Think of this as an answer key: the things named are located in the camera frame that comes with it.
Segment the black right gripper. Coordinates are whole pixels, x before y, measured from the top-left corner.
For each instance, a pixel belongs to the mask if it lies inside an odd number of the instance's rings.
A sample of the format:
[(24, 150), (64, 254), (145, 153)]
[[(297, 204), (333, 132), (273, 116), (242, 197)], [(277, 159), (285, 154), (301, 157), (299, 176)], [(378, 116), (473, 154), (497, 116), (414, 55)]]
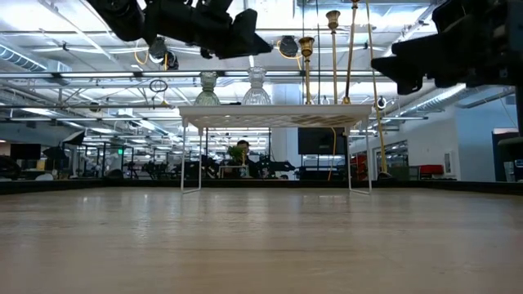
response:
[(432, 13), (437, 34), (392, 45), (371, 67), (396, 83), (397, 94), (420, 91), (423, 79), (446, 88), (437, 72), (468, 87), (523, 86), (523, 0), (445, 0)]

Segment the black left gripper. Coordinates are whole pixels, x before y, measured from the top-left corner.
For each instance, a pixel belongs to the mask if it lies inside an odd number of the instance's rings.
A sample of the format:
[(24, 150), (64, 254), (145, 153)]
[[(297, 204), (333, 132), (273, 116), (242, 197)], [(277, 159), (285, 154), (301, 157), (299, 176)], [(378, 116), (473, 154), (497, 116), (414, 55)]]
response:
[(149, 0), (141, 37), (151, 45), (162, 35), (214, 51), (219, 59), (270, 53), (273, 46), (256, 33), (257, 12), (227, 13), (232, 0)]

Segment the clear glass candle holder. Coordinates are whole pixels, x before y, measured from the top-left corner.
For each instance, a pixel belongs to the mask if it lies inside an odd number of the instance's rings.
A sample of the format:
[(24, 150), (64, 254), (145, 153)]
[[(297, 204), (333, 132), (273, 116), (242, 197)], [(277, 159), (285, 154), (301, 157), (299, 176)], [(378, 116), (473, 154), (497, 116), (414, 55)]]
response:
[(254, 66), (248, 69), (248, 80), (250, 88), (242, 99), (242, 105), (270, 105), (271, 99), (269, 94), (263, 88), (266, 70), (260, 66)]

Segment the green glass candle holder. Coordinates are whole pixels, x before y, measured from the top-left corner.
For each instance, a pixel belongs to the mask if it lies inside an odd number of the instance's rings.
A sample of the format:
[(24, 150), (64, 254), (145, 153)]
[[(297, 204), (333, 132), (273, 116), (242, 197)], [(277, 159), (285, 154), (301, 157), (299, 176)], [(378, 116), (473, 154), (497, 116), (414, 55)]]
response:
[(221, 102), (214, 93), (214, 88), (217, 85), (218, 75), (216, 72), (201, 72), (199, 74), (202, 91), (197, 95), (194, 106), (217, 106)]

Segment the short gold candlestick holder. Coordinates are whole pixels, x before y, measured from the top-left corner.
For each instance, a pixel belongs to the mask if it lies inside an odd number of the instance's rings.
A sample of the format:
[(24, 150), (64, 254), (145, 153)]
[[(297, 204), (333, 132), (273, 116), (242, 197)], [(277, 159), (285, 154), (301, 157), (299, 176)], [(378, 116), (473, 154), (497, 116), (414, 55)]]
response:
[(305, 84), (306, 84), (306, 104), (311, 105), (311, 90), (310, 90), (310, 62), (313, 54), (314, 39), (312, 37), (303, 37), (298, 40), (301, 47), (301, 54), (305, 63)]

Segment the medium gold candlestick holder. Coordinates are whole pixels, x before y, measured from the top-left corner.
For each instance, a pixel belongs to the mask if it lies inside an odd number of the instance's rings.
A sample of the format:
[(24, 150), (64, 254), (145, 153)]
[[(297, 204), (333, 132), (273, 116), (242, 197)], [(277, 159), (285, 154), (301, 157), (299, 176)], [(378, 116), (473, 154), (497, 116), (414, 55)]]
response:
[(333, 102), (335, 105), (338, 104), (336, 34), (337, 34), (337, 27), (339, 26), (338, 18), (340, 15), (341, 15), (341, 12), (338, 10), (331, 10), (326, 13), (326, 18), (328, 19), (328, 27), (331, 32), (331, 41), (332, 41)]

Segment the tall gold candlestick holder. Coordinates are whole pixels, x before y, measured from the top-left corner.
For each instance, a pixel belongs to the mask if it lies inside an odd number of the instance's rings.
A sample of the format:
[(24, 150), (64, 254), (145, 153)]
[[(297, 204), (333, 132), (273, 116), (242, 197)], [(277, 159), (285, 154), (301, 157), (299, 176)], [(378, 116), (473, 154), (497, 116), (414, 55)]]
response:
[(347, 69), (346, 69), (346, 84), (345, 91), (342, 103), (344, 105), (349, 105), (351, 103), (350, 98), (350, 86), (351, 86), (351, 71), (352, 71), (352, 62), (354, 54), (354, 44), (355, 44), (355, 27), (356, 27), (356, 16), (359, 9), (360, 0), (351, 0), (351, 27), (350, 27), (350, 37), (349, 37), (349, 47), (348, 47), (348, 60), (347, 60)]

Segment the white lattice shelf rack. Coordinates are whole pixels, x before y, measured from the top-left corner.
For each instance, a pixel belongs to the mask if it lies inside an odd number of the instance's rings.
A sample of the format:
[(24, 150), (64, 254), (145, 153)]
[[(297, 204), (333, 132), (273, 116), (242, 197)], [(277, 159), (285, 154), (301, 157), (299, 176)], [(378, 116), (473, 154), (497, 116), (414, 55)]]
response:
[(369, 124), (370, 105), (219, 105), (181, 106), (182, 143), (186, 143), (189, 125), (201, 136), (207, 128), (267, 127), (275, 139), (267, 151), (276, 159), (297, 162), (297, 144), (286, 137), (299, 127), (342, 127), (348, 130), (357, 123)]

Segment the person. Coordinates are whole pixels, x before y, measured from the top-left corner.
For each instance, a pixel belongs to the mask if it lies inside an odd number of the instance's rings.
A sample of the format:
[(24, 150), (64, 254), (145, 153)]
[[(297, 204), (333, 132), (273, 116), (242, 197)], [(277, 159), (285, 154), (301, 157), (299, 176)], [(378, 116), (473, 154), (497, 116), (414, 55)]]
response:
[[(240, 146), (240, 147), (245, 148), (245, 150), (246, 150), (246, 153), (247, 153), (247, 156), (248, 156), (249, 173), (250, 173), (250, 177), (248, 179), (259, 179), (260, 178), (260, 170), (258, 168), (258, 165), (257, 165), (257, 163), (255, 163), (253, 160), (251, 160), (249, 158), (249, 147), (250, 147), (250, 144), (246, 140), (240, 140), (234, 146)], [(246, 178), (233, 178), (231, 176), (231, 177), (228, 177), (226, 179), (246, 179)]]

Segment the red cabinet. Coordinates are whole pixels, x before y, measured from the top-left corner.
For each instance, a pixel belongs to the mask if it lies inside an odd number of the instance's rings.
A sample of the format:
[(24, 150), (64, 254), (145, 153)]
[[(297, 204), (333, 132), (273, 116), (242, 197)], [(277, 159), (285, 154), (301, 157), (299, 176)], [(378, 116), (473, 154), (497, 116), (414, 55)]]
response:
[(442, 165), (427, 164), (419, 166), (419, 175), (421, 177), (433, 177), (444, 175), (445, 171)]

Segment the green plant in white pot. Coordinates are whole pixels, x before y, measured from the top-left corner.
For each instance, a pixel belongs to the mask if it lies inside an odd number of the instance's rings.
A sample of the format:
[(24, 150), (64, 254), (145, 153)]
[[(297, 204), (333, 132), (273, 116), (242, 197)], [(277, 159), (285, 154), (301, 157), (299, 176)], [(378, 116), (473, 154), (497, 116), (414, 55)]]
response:
[(245, 148), (240, 146), (230, 146), (227, 150), (227, 159), (219, 166), (219, 178), (249, 178), (248, 156)]

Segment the black wall screen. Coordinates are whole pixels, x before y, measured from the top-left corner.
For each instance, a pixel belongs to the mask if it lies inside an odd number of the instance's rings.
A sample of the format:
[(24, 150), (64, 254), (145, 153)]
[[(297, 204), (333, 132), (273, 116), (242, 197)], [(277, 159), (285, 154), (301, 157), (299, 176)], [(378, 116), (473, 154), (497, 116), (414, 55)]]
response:
[(298, 153), (300, 155), (343, 155), (346, 153), (346, 136), (343, 127), (300, 127)]

